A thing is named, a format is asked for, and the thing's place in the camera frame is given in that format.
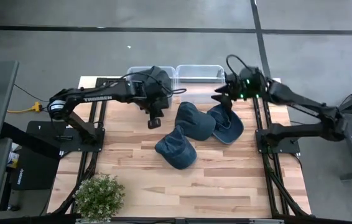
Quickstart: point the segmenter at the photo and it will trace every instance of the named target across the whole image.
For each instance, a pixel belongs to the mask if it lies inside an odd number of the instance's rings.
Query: potted plant
[[[84,180],[74,195],[76,208],[88,222],[105,222],[124,205],[124,189],[109,175]]]

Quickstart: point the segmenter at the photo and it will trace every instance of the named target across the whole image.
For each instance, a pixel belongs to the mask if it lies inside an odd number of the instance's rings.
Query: plastic bin
[[[168,74],[169,78],[172,81],[172,89],[171,90],[174,90],[177,85],[176,69],[174,69],[173,67],[170,67],[170,66],[158,66],[158,67],[160,67],[162,70],[164,70]],[[150,68],[152,68],[152,66],[130,67],[126,73],[129,74],[132,72],[141,72],[141,71],[144,71],[144,70],[147,70]],[[131,78],[132,78],[132,75],[126,77],[127,80],[130,80]],[[173,97],[168,98],[169,108],[172,106],[172,98]]]
[[[226,83],[225,70],[220,65],[179,65],[176,74],[176,88],[187,89],[179,95],[181,102],[216,103],[211,95],[217,94],[215,89]]]

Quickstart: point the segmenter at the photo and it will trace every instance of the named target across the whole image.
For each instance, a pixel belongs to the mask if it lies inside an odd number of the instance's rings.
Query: baseball cap
[[[155,145],[155,151],[176,169],[186,169],[197,158],[197,152],[183,135],[180,126],[176,126],[170,134],[162,138]]]
[[[181,102],[178,107],[175,126],[183,128],[184,135],[194,140],[207,140],[215,130],[216,121],[210,115],[199,111],[190,102]]]
[[[219,139],[219,141],[225,144],[231,144],[243,133],[244,125],[234,111],[231,111],[230,119],[223,105],[219,104],[212,107],[207,113],[216,120],[213,135],[215,138]]]

